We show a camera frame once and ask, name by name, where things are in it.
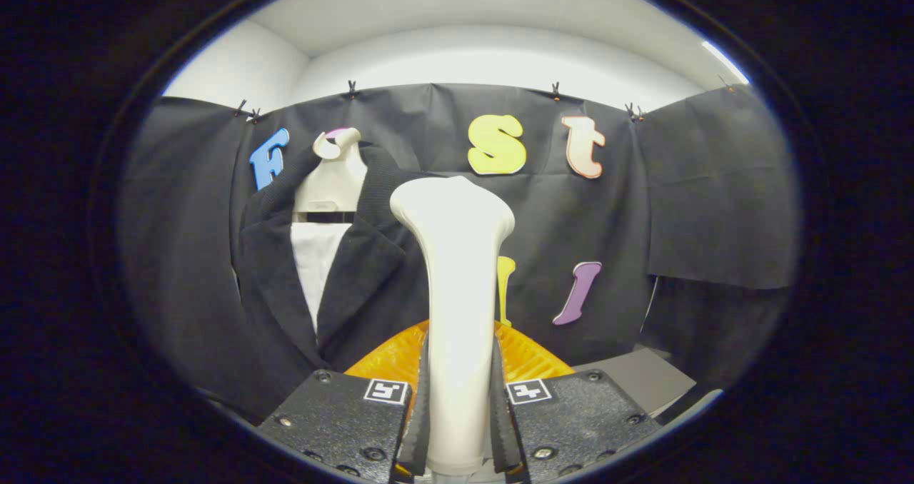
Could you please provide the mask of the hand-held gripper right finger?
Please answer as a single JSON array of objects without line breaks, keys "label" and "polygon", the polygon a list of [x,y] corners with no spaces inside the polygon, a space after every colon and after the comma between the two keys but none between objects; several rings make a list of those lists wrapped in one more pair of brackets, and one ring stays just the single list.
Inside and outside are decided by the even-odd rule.
[{"label": "hand-held gripper right finger", "polygon": [[493,468],[507,483],[564,478],[660,429],[603,370],[574,371],[501,322],[491,376]]}]

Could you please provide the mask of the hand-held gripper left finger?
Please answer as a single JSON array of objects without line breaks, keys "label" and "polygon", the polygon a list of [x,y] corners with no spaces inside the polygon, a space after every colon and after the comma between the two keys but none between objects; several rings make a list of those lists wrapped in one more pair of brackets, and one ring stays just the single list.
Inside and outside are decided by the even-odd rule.
[{"label": "hand-held gripper left finger", "polygon": [[348,370],[316,370],[258,431],[318,463],[376,483],[426,472],[428,322],[401,331]]}]

